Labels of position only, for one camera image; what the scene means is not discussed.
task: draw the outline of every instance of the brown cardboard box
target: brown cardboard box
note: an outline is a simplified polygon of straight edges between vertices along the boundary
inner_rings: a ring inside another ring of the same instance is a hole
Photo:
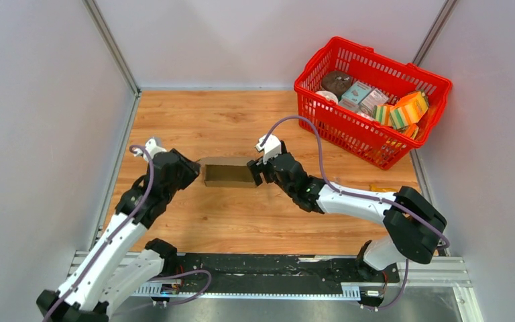
[[[247,156],[211,156],[202,158],[202,178],[206,186],[255,188],[255,181],[247,167],[252,160]]]

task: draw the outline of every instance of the red basket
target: red basket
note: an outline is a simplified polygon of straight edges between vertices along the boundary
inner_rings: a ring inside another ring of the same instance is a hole
[[[418,122],[420,131],[415,139],[315,94],[321,89],[321,79],[334,70],[346,72],[353,82],[361,81],[383,91],[391,104],[413,91],[425,91],[429,110]],[[322,138],[387,170],[411,149],[425,143],[443,114],[452,86],[450,80],[414,64],[401,64],[376,54],[372,48],[334,37],[309,60],[294,89],[299,115],[311,120]],[[304,121],[299,125],[312,131]]]

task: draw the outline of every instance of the gray floor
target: gray floor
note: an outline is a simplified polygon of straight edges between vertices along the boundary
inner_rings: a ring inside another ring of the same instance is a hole
[[[387,299],[397,288],[389,288]],[[119,311],[148,303],[146,298],[130,298]],[[293,322],[293,321],[461,321],[455,296],[450,288],[407,288],[393,308],[371,313],[356,303],[340,301],[224,300],[198,299],[167,309],[148,307],[121,315],[114,322]]]

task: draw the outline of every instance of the cable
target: cable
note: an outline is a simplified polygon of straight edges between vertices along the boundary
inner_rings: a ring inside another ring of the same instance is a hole
[[[149,163],[149,183],[147,183],[147,189],[145,190],[145,193],[143,194],[141,200],[137,203],[133,211],[127,216],[127,219],[120,223],[119,226],[117,226],[113,230],[113,232],[104,240],[103,244],[100,245],[97,252],[94,254],[94,256],[90,259],[86,267],[84,267],[84,269],[80,273],[80,276],[74,281],[74,284],[72,284],[72,286],[70,286],[70,288],[50,307],[50,309],[48,309],[48,312],[46,312],[46,314],[44,315],[42,322],[48,322],[48,320],[52,316],[52,313],[60,306],[61,303],[63,303],[68,298],[68,296],[70,296],[70,294],[72,294],[72,292],[74,292],[74,290],[78,288],[82,280],[84,280],[86,274],[88,274],[88,272],[92,268],[93,264],[98,260],[103,250],[107,247],[107,245],[111,243],[111,240],[123,229],[123,227],[125,227],[125,225],[127,225],[130,221],[133,220],[139,209],[141,209],[141,206],[143,206],[143,204],[145,203],[147,196],[151,192],[151,187],[153,186],[155,173],[153,160],[151,159],[151,156],[149,155],[149,152],[145,149],[145,147],[136,144],[129,147],[130,152],[134,152],[135,149],[141,150],[147,157],[147,162]]]
[[[275,130],[276,127],[278,127],[281,123],[283,123],[283,122],[285,122],[285,121],[287,121],[289,119],[299,119],[301,121],[305,121],[310,126],[310,128],[313,130],[313,133],[314,133],[315,137],[317,138],[317,146],[318,146],[318,149],[319,149],[319,168],[321,170],[321,176],[322,176],[323,180],[325,181],[325,183],[331,189],[333,189],[334,191],[336,191],[336,192],[338,192],[338,193],[340,193],[342,195],[347,195],[347,196],[357,197],[357,198],[363,198],[363,199],[369,199],[369,200],[373,200],[373,201],[378,201],[380,203],[387,203],[387,204],[389,204],[391,206],[397,207],[399,210],[409,214],[414,219],[419,221],[419,223],[421,223],[426,228],[431,230],[435,235],[437,235],[443,241],[443,245],[439,246],[438,249],[445,249],[445,248],[448,248],[451,245],[451,243],[449,242],[447,237],[445,237],[445,235],[443,235],[439,230],[437,230],[430,223],[428,223],[423,218],[418,216],[416,213],[414,213],[410,209],[407,209],[406,207],[404,207],[403,205],[397,203],[396,201],[392,201],[392,200],[389,200],[389,199],[386,199],[386,198],[378,198],[378,197],[374,197],[374,196],[371,196],[371,195],[365,195],[365,194],[362,194],[362,193],[353,193],[351,191],[344,191],[344,190],[341,191],[337,187],[335,187],[331,183],[331,181],[329,181],[329,179],[327,178],[327,175],[325,174],[325,168],[323,166],[323,148],[321,147],[321,136],[319,135],[319,132],[317,131],[316,127],[313,125],[313,123],[309,119],[307,119],[307,118],[305,118],[303,116],[300,116],[300,115],[291,115],[291,116],[287,116],[287,117],[284,117],[284,118],[280,119],[268,131],[268,133],[266,134],[266,136],[265,136],[264,140],[262,141],[262,143],[260,144],[260,146],[264,146],[264,144],[267,142],[269,136],[273,133],[273,131]],[[373,311],[387,309],[387,308],[393,307],[398,302],[398,300],[404,294],[404,289],[406,288],[406,284],[408,282],[408,266],[409,266],[409,260],[406,259],[406,270],[404,272],[404,280],[402,282],[402,286],[400,288],[400,292],[398,293],[396,298],[394,298],[394,300],[392,300],[392,302],[390,302],[387,305],[384,305],[382,307],[378,307],[378,308],[367,307],[368,309],[371,309]]]
[[[202,287],[202,289],[200,291],[198,291],[196,294],[194,294],[191,297],[188,297],[187,299],[184,299],[184,300],[168,302],[168,303],[163,302],[165,307],[172,306],[172,305],[180,305],[180,304],[191,302],[191,301],[199,298],[208,289],[208,287],[210,286],[210,283],[212,282],[212,274],[210,274],[209,271],[207,271],[207,270],[191,270],[190,272],[181,273],[181,274],[172,275],[172,276],[154,277],[154,278],[151,278],[149,280],[149,282],[154,282],[154,281],[157,281],[157,280],[174,280],[174,279],[177,279],[177,278],[182,278],[182,277],[190,276],[190,275],[194,275],[194,274],[206,274],[208,276],[208,280],[206,282],[206,285],[204,285],[204,287]],[[133,311],[145,308],[145,307],[151,307],[151,306],[154,306],[154,305],[155,305],[155,303],[146,303],[146,304],[138,305],[138,306],[136,306],[136,307],[134,307],[132,309],[126,310],[124,312],[116,313],[113,316],[115,317],[115,316],[118,316],[118,315],[128,314],[130,312],[133,312]]]
[[[182,267],[182,265],[178,265],[178,267],[180,268],[180,273],[181,274],[184,273],[184,268]],[[184,285],[184,280],[180,280],[180,287],[182,287],[183,285]]]
[[[382,275],[384,276],[384,287],[382,287],[382,294],[386,293],[386,288],[388,287],[388,275],[386,272],[382,272]]]
[[[287,117],[284,117],[284,118],[280,119],[279,121],[277,121],[277,123],[274,124],[274,126],[272,126],[272,128],[266,134],[266,136],[265,136],[264,140],[262,141],[262,143],[260,144],[260,146],[264,146],[264,144],[267,142],[269,136],[273,133],[273,131],[275,130],[276,127],[278,127],[281,123],[283,123],[283,122],[285,122],[285,121],[287,121],[289,119],[300,119],[302,121],[305,121],[305,122],[307,122],[309,124],[311,129],[314,131],[314,134],[317,137],[317,146],[319,147],[319,168],[321,170],[321,176],[323,177],[323,180],[325,181],[325,183],[331,189],[333,189],[334,191],[336,191],[336,192],[338,192],[338,193],[340,193],[342,195],[347,195],[347,196],[357,197],[357,198],[363,198],[363,199],[369,199],[369,200],[378,201],[378,202],[381,202],[381,203],[387,203],[389,205],[395,206],[395,207],[399,208],[399,210],[401,210],[401,211],[409,214],[410,216],[412,216],[414,219],[419,221],[419,223],[424,225],[427,229],[431,230],[435,235],[437,235],[441,240],[443,240],[444,245],[439,246],[438,249],[441,250],[441,249],[444,249],[444,248],[448,248],[451,245],[451,243],[449,242],[447,237],[445,237],[445,235],[443,235],[439,230],[437,230],[437,228],[433,227],[430,223],[425,221],[423,218],[418,216],[416,213],[414,213],[410,209],[407,209],[406,207],[404,207],[403,205],[397,203],[396,201],[392,201],[392,200],[389,200],[389,199],[386,199],[386,198],[378,198],[378,197],[371,196],[371,195],[365,195],[365,194],[362,194],[362,193],[353,193],[351,191],[344,191],[344,190],[340,191],[337,187],[335,187],[331,183],[331,181],[329,181],[329,179],[327,178],[327,175],[325,174],[325,168],[323,166],[323,148],[321,147],[321,136],[319,135],[319,132],[317,131],[315,126],[307,118],[305,118],[303,116],[300,116],[300,115],[291,115],[291,116],[287,116]]]
[[[404,290],[406,289],[406,284],[408,284],[408,267],[409,267],[409,265],[410,265],[410,260],[406,259],[406,270],[404,271],[404,280],[402,281],[402,287],[400,287],[400,292],[398,293],[398,295],[396,295],[396,297],[394,297],[392,302],[390,302],[386,305],[380,306],[380,307],[371,307],[368,305],[364,305],[364,307],[367,308],[368,310],[374,312],[374,311],[389,309],[390,307],[393,307],[394,305],[396,305],[398,303],[398,300],[402,297],[402,294],[404,294]]]

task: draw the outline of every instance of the cardboard box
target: cardboard box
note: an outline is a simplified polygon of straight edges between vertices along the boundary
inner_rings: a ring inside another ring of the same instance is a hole
[[[417,133],[419,132],[419,127],[417,126],[417,124],[412,124],[399,129],[398,132],[404,134],[409,138],[414,139],[417,136]]]
[[[392,127],[394,124],[392,123],[392,119],[390,119],[390,112],[393,108],[394,106],[389,104],[378,105],[374,108],[372,117],[376,119],[378,123]]]
[[[213,156],[202,158],[202,178],[205,186],[255,188],[247,163],[248,156]]]
[[[339,105],[351,110],[352,112],[358,112],[360,108],[360,102],[370,94],[372,88],[363,82],[356,81],[352,84],[342,96]]]
[[[368,94],[364,99],[360,102],[360,111],[363,111],[365,114],[372,115],[374,114],[374,109],[376,105],[385,104],[389,97],[386,96],[383,92],[373,89],[370,94]]]

